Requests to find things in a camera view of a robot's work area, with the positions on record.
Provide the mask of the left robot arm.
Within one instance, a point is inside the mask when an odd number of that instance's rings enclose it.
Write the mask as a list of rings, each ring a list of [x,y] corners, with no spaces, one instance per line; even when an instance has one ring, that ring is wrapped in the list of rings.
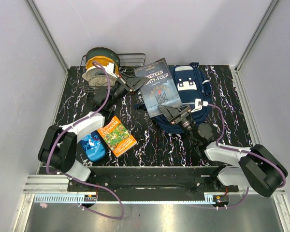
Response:
[[[94,188],[95,180],[91,170],[76,159],[77,144],[91,132],[107,125],[114,116],[113,106],[127,93],[137,92],[148,78],[119,75],[115,85],[98,86],[93,89],[92,111],[79,120],[64,126],[52,125],[38,153],[38,160],[56,171],[78,180],[83,191]]]

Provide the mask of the orange treehouse book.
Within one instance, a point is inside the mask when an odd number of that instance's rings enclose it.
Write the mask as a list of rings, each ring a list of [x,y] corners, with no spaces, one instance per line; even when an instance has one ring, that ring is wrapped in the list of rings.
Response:
[[[109,124],[97,129],[97,132],[117,158],[137,144],[136,139],[116,116]]]

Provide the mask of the navy blue student backpack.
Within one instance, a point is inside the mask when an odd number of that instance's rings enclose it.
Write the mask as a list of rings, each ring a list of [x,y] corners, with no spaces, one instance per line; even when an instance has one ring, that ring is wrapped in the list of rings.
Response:
[[[192,119],[198,126],[205,122],[210,113],[207,106],[196,106],[196,101],[212,102],[212,88],[198,63],[169,66],[181,102],[191,108]]]

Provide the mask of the blue 1984 book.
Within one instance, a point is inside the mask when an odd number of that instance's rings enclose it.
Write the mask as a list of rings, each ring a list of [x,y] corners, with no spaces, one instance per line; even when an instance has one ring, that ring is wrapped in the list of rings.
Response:
[[[150,118],[162,114],[159,105],[182,105],[171,71],[165,58],[134,70],[135,76],[148,81],[141,87],[141,95]]]

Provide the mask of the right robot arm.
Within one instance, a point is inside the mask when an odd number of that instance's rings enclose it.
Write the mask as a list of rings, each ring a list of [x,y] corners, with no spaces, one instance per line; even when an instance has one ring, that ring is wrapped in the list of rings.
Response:
[[[212,173],[212,190],[219,192],[228,186],[243,186],[270,197],[276,189],[285,186],[287,170],[263,145],[246,148],[223,145],[214,139],[208,124],[193,122],[189,106],[159,105],[159,109],[171,125],[181,127],[201,158],[225,164]]]

